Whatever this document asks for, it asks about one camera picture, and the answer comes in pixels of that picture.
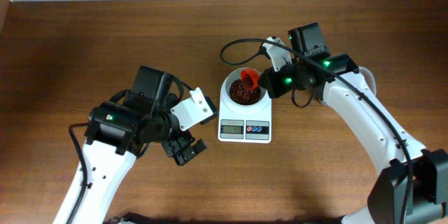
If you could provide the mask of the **orange measuring scoop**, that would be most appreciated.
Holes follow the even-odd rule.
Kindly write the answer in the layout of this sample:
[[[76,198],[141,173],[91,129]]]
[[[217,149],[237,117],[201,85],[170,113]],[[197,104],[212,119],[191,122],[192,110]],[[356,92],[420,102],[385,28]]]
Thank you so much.
[[[245,68],[240,73],[241,81],[248,90],[254,90],[258,87],[259,74],[255,69]]]

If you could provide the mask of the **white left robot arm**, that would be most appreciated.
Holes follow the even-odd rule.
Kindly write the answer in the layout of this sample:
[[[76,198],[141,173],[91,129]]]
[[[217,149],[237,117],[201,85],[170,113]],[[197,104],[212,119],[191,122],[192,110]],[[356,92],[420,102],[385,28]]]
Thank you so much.
[[[79,165],[55,223],[102,223],[120,184],[152,143],[183,166],[206,149],[190,128],[217,116],[212,100],[176,76],[140,66],[133,86],[93,108],[79,143],[69,126]]]

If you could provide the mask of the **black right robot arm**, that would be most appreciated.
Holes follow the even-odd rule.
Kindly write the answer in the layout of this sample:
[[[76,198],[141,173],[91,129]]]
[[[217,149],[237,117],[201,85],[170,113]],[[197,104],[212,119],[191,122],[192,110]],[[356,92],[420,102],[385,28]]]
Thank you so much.
[[[331,55],[317,23],[288,31],[291,47],[263,41],[272,60],[258,84],[271,98],[313,90],[336,111],[367,151],[377,181],[367,205],[336,223],[430,223],[447,217],[447,153],[430,151],[403,129],[376,98],[358,65]]]

